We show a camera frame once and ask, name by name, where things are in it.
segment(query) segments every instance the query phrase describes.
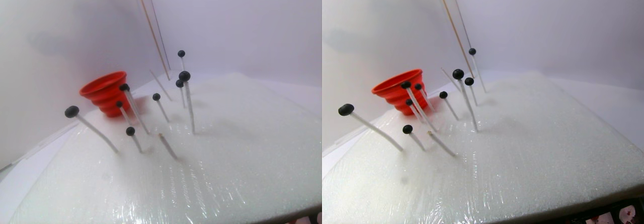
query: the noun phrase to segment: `white stick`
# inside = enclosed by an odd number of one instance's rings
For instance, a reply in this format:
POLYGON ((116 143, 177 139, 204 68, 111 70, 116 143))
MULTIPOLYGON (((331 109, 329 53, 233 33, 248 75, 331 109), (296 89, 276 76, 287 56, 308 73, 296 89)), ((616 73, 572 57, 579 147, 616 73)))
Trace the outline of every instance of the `white stick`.
POLYGON ((123 117, 124 117, 124 118, 125 118, 125 120, 127 121, 127 125, 129 125, 129 126, 131 127, 131 126, 132 126, 132 122, 131 122, 131 121, 129 121, 129 116, 127 116, 127 113, 125 112, 125 109, 123 109, 123 107, 119 107, 119 110, 121 111, 121 113, 123 114, 123 117))
POLYGON ((154 73, 152 72, 152 70, 151 70, 151 69, 149 69, 149 71, 150 71, 150 74, 152 74, 152 78, 154 78, 154 80, 155 80, 155 81, 156 81, 156 83, 159 85, 159 87, 161 88, 161 90, 163 90, 163 93, 165 93, 165 94, 166 94, 166 97, 168 97, 168 99, 170 99, 170 102, 172 102, 172 98, 170 98, 170 95, 168 94, 168 92, 166 91, 166 89, 165 89, 165 88, 163 88, 163 85, 161 85, 161 82, 159 82, 159 79, 157 79, 157 78, 156 78, 156 76, 154 76, 154 73))
POLYGON ((143 150, 141 150, 141 145, 138 143, 138 139, 135 135, 132 135, 132 139, 134 140, 134 144, 136 144, 136 148, 138 148, 138 152, 143 153, 143 150))
POLYGON ((179 91, 181 91, 181 103, 184 104, 184 108, 186 108, 186 100, 184 99, 184 88, 179 88, 179 91))
POLYGON ((430 120, 427 119, 427 115, 425 115, 425 111, 423 111, 423 109, 421 108, 421 105, 418 104, 418 100, 416 100, 416 96, 414 96, 414 94, 412 93, 412 89, 405 88, 405 90, 407 90, 407 94, 409 94, 409 98, 412 100, 412 102, 414 102, 414 106, 416 106, 416 109, 418 110, 418 113, 420 114, 420 116, 423 119, 425 119, 425 122, 432 128, 432 130, 436 131, 436 128, 434 127, 434 125, 432 125, 430 120))
POLYGON ((168 150, 168 152, 170 153, 172 158, 174 158, 176 160, 177 155, 175 155, 175 151, 172 151, 172 148, 170 147, 170 144, 168 144, 168 141, 166 141, 166 138, 163 137, 163 134, 159 134, 159 138, 161 139, 161 142, 163 143, 163 145, 166 146, 166 150, 168 150))
POLYGON ((190 100, 190 87, 188 86, 188 82, 184 82, 184 86, 186 87, 186 98, 188 100, 188 112, 190 113, 190 123, 191 126, 193 127, 193 134, 195 134, 195 115, 193 114, 193 102, 190 100))
POLYGON ((453 114, 454 118, 456 118, 456 120, 458 121, 458 116, 456 116, 456 113, 454 112, 454 109, 451 108, 451 105, 449 104, 449 101, 447 100, 447 98, 445 98, 444 100, 445 100, 445 103, 447 104, 447 107, 449 107, 449 111, 451 111, 451 114, 453 114))
POLYGON ((170 119, 168 119, 168 116, 166 115, 166 111, 164 111, 163 106, 161 105, 160 101, 156 101, 157 104, 159 104, 159 108, 161 108, 161 112, 163 113, 163 117, 166 118, 166 121, 170 123, 170 119))
POLYGON ((426 151, 425 146, 423 146, 423 144, 421 143, 420 139, 418 139, 418 137, 416 137, 416 134, 414 134, 413 132, 410 132, 409 136, 412 137, 412 139, 414 139, 414 141, 418 144, 418 146, 421 147, 421 150, 423 150, 423 152, 426 151))
POLYGON ((398 149, 398 151, 403 151, 402 146, 398 145, 398 143, 396 143, 396 141, 393 138, 391 138, 391 136, 387 135, 382 130, 380 130, 377 127, 375 127, 374 125, 372 125, 369 121, 364 120, 363 118, 358 116, 356 113, 351 113, 350 115, 352 117, 356 118, 356 120, 358 120, 361 123, 363 123, 366 127, 370 128, 374 132, 377 132, 378 134, 380 134, 380 136, 386 138, 389 141, 389 143, 391 143, 393 146, 395 146, 398 149))
POLYGON ((485 84, 483 84, 483 78, 481 77, 481 72, 478 72, 478 66, 476 66, 476 60, 474 60, 473 55, 470 55, 470 56, 472 57, 472 62, 474 62, 474 70, 476 70, 478 79, 481 81, 481 86, 483 86, 483 92, 487 93, 488 91, 485 89, 485 84))
POLYGON ((449 155, 451 155, 452 157, 455 157, 455 156, 456 156, 456 154, 454 154, 454 152, 452 152, 451 150, 449 150, 449 148, 447 148, 447 146, 445 146, 445 144, 444 144, 444 143, 443 143, 443 142, 442 142, 442 141, 441 141, 441 140, 440 140, 436 135, 434 135, 432 132, 429 132, 429 131, 427 132, 427 134, 429 134, 429 135, 430 135, 430 137, 431 137, 434 141, 436 141, 436 143, 437 143, 437 144, 439 144, 439 145, 443 148, 443 150, 445 150, 445 152, 449 153, 449 155))
POLYGON ((472 98, 474 98, 474 105, 478 107, 478 102, 476 101, 476 95, 474 95, 474 88, 472 88, 472 86, 469 86, 469 90, 472 92, 472 98))
POLYGON ((452 79, 451 77, 449 77, 449 75, 447 74, 447 72, 445 72, 445 70, 444 70, 442 67, 441 67, 441 70, 443 70, 443 73, 445 73, 445 77, 447 77, 447 79, 449 79, 449 81, 451 81, 451 83, 452 83, 452 84, 454 84, 454 87, 455 87, 458 91, 460 91, 460 88, 458 88, 458 86, 456 86, 456 82, 454 82, 454 79, 452 79))
POLYGON ((416 115, 416 118, 418 118, 418 121, 420 121, 421 123, 427 125, 427 123, 425 122, 425 120, 423 120, 423 118, 418 113, 418 111, 416 111, 416 107, 414 107, 414 105, 410 105, 409 108, 412 110, 412 113, 414 113, 414 115, 416 115))
POLYGON ((85 120, 85 118, 83 118, 83 117, 82 117, 82 116, 80 116, 80 115, 76 115, 76 118, 78 118, 78 120, 79 120, 80 122, 82 122, 83 124, 85 124, 85 126, 87 126, 87 128, 89 128, 90 130, 92 130, 92 131, 96 132, 96 134, 98 134, 98 135, 99 135, 103 140, 105 140, 105 142, 106 142, 106 143, 108 143, 108 145, 110 146, 110 148, 112 148, 112 150, 113 150, 115 153, 118 153, 118 152, 119 152, 119 150, 117 150, 117 148, 112 144, 112 142, 108 139, 108 137, 106 137, 102 132, 100 132, 98 129, 96 129, 96 127, 94 127, 94 125, 91 125, 89 122, 87 122, 87 120, 85 120))
POLYGON ((421 94, 423 94, 423 98, 425 98, 425 102, 427 102, 427 104, 430 105, 430 109, 432 109, 432 113, 435 113, 436 110, 434 109, 432 102, 430 102, 430 98, 427 97, 427 94, 423 89, 421 89, 420 91, 421 91, 421 94))
POLYGON ((138 120, 139 123, 141 123, 141 126, 147 132, 147 134, 150 134, 150 131, 147 130, 147 127, 145 127, 145 123, 143 123, 143 118, 141 118, 141 115, 138 114, 138 108, 136 107, 136 103, 134 102, 134 98, 132 97, 131 93, 129 91, 125 91, 125 97, 127 98, 127 101, 129 102, 129 106, 132 107, 132 111, 134 111, 134 116, 136 116, 136 120, 138 120))
POLYGON ((476 118, 474 118, 474 111, 472 111, 472 106, 469 104, 469 98, 467 98, 467 93, 465 92, 465 85, 461 80, 458 80, 458 83, 460 84, 460 87, 463 89, 463 91, 461 91, 463 93, 463 98, 465 98, 467 109, 469 109, 469 113, 472 115, 472 123, 474 123, 474 130, 478 132, 478 126, 476 125, 476 118))

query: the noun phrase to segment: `pin head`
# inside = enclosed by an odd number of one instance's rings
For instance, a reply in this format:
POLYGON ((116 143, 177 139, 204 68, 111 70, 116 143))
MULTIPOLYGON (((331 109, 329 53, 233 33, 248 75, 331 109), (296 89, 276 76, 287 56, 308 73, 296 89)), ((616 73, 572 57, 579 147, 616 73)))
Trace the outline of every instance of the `pin head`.
POLYGON ((354 112, 354 105, 351 105, 351 104, 342 105, 338 109, 338 113, 340 113, 340 116, 347 116, 348 114, 351 114, 353 112, 354 112))
POLYGON ((411 125, 405 125, 402 129, 405 134, 410 134, 414 128, 411 125))
POLYGON ((467 77, 465 79, 465 85, 472 86, 472 84, 474 84, 474 79, 472 79, 472 77, 467 77))
POLYGON ((403 82, 400 87, 403 89, 411 88, 412 82, 403 82))
POLYGON ((134 127, 128 127, 125 129, 125 134, 127 134, 127 136, 134 136, 134 127))
POLYGON ((181 81, 187 82, 188 80, 190 80, 190 72, 187 72, 185 70, 182 71, 181 73, 179 73, 179 79, 181 81))
POLYGON ((67 107, 67 109, 65 110, 65 116, 67 118, 74 118, 76 115, 78 115, 79 111, 80 109, 78 109, 77 106, 72 105, 71 107, 67 107))
POLYGON ((121 90, 121 91, 129 91, 129 85, 127 85, 127 83, 122 84, 121 86, 119 86, 119 90, 121 90))
POLYGON ((451 76, 454 77, 456 80, 463 79, 463 76, 465 76, 465 72, 461 69, 455 69, 454 72, 451 73, 451 76))

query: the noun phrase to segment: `white wall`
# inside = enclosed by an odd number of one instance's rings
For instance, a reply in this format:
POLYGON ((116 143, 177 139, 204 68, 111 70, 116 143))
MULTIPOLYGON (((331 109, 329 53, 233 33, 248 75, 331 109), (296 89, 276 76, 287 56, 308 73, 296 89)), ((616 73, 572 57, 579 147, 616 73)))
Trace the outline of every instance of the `white wall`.
POLYGON ((320 86, 321 0, 153 0, 173 69, 320 86))
POLYGON ((644 0, 458 0, 483 69, 644 89, 644 0))
MULTIPOLYGON (((467 49, 455 8, 447 0, 467 49)), ((467 65, 441 0, 323 0, 323 146, 359 127, 338 115, 338 107, 354 104, 368 120, 393 108, 371 93, 381 81, 421 68, 427 89, 449 82, 451 72, 467 65)))
POLYGON ((0 0, 0 167, 72 120, 89 81, 116 70, 137 87, 163 72, 138 0, 0 0))

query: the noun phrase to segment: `red cup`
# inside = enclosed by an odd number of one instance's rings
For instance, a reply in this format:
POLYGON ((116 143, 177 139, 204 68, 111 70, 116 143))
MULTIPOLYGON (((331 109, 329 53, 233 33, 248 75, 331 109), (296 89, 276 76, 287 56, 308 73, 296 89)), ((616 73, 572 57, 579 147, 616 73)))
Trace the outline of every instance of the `red cup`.
POLYGON ((423 84, 423 70, 421 69, 409 70, 396 75, 395 77, 391 77, 375 86, 371 90, 371 93, 384 98, 389 104, 392 104, 403 114, 407 116, 413 115, 414 112, 412 112, 412 109, 410 109, 405 103, 405 101, 409 99, 409 94, 407 94, 407 90, 400 87, 400 84, 405 81, 412 82, 412 87, 410 89, 412 89, 412 93, 414 94, 414 97, 416 97, 418 104, 421 105, 422 109, 425 109, 425 107, 427 107, 427 101, 423 97, 423 93, 414 88, 416 84, 421 84, 421 86, 423 86, 421 90, 425 90, 425 84, 423 84))
POLYGON ((125 83, 127 73, 117 71, 88 83, 80 89, 79 94, 92 101, 109 118, 122 115, 117 102, 123 103, 123 109, 129 109, 129 102, 119 86, 125 83))

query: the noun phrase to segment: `white foam board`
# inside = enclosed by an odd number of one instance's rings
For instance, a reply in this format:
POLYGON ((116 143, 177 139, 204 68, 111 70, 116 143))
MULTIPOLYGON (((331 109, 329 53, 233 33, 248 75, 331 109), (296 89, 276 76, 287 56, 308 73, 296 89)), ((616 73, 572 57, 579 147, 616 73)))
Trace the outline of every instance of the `white foam board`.
POLYGON ((79 125, 11 222, 288 221, 320 207, 319 118, 230 74, 191 85, 192 135, 179 91, 168 92, 175 100, 162 94, 161 102, 170 124, 151 97, 137 99, 152 132, 135 124, 142 155, 123 118, 85 114, 119 153, 79 125))
POLYGON ((536 221, 644 192, 642 152, 541 74, 486 87, 487 94, 474 88, 479 133, 459 92, 448 99, 460 121, 432 98, 437 113, 430 120, 456 158, 431 142, 413 116, 385 113, 377 126, 405 150, 373 131, 361 137, 324 178, 324 220, 536 221), (427 152, 402 133, 406 124, 427 152))

